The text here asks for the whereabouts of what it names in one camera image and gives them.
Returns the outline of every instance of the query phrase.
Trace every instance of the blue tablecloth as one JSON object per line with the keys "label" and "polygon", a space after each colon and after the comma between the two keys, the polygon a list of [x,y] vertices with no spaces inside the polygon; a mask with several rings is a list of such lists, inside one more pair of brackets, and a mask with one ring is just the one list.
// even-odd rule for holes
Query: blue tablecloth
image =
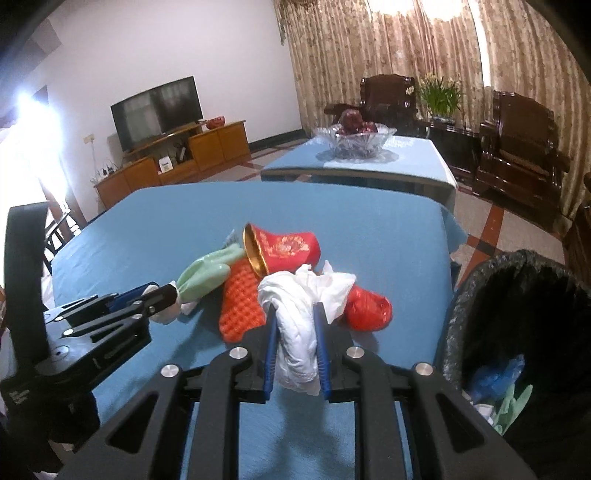
{"label": "blue tablecloth", "polygon": [[334,158],[323,137],[315,137],[261,171],[263,180],[293,181],[311,174],[312,182],[371,187],[431,198],[453,212],[457,182],[430,140],[394,136],[377,158]]}
{"label": "blue tablecloth", "polygon": [[[394,319],[358,343],[394,365],[432,361],[452,298],[449,253],[466,239],[432,200],[383,190],[308,183],[199,183],[144,189],[68,243],[53,261],[56,304],[178,278],[246,222],[271,232],[312,231],[322,260],[386,295]],[[152,342],[94,390],[104,421],[167,363],[207,364],[225,346],[220,290],[185,321],[150,325]],[[241,407],[240,477],[352,479],[352,404],[276,388]]]}

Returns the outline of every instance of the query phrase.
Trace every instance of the black garbage bag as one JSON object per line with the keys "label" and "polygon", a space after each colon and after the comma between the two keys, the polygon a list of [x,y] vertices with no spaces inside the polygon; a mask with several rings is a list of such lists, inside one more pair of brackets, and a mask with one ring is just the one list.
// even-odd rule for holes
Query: black garbage bag
{"label": "black garbage bag", "polygon": [[520,250],[478,265],[450,306],[438,367],[466,388],[483,365],[522,353],[534,386],[505,440],[542,479],[591,479],[591,290]]}

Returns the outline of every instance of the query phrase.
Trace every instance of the glass bowl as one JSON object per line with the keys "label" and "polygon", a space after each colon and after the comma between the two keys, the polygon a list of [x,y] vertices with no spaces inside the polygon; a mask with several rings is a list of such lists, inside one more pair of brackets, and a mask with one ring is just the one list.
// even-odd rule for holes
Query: glass bowl
{"label": "glass bowl", "polygon": [[316,128],[314,135],[324,138],[336,158],[373,158],[382,151],[384,144],[394,136],[395,128],[376,124],[378,133],[370,132],[355,135],[339,135],[341,124],[328,128]]}

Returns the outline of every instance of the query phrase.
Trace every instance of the floral curtain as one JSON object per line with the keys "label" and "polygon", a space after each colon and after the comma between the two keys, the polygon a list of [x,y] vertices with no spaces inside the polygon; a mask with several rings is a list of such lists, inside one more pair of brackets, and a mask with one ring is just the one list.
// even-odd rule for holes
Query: floral curtain
{"label": "floral curtain", "polygon": [[326,126],[328,103],[358,103],[361,78],[381,73],[368,6],[365,0],[277,0],[275,7],[289,40],[302,126]]}
{"label": "floral curtain", "polygon": [[535,99],[554,112],[559,149],[572,159],[561,208],[573,218],[591,171],[591,86],[552,26],[524,0],[478,0],[495,90]]}
{"label": "floral curtain", "polygon": [[[445,0],[443,10],[438,2],[276,0],[290,44],[303,127],[326,125],[328,103],[358,102],[363,77],[398,73],[418,79],[435,73],[462,80],[465,95],[457,120],[477,128],[484,92],[472,14],[467,0]],[[376,5],[391,8],[383,13]]]}
{"label": "floral curtain", "polygon": [[392,73],[429,73],[462,82],[456,120],[478,129],[484,89],[476,28],[467,0],[374,0],[370,2],[376,52]]}
{"label": "floral curtain", "polygon": [[[560,149],[573,159],[561,207],[574,216],[591,170],[591,86],[552,26],[524,0],[274,1],[306,130],[327,125],[328,103],[359,102],[361,78],[379,73],[460,78],[456,121],[474,130],[491,117],[492,89],[515,91],[556,115]],[[483,85],[470,4],[485,30],[491,87]]]}

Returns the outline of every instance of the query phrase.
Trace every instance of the red decorative cup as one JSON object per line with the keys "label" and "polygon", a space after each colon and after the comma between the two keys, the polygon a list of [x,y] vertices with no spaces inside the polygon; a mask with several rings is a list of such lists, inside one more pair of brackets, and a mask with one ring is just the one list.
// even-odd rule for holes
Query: red decorative cup
{"label": "red decorative cup", "polygon": [[251,223],[243,233],[246,256],[259,277],[275,272],[295,272],[304,264],[315,267],[320,260],[320,245],[311,232],[275,235]]}

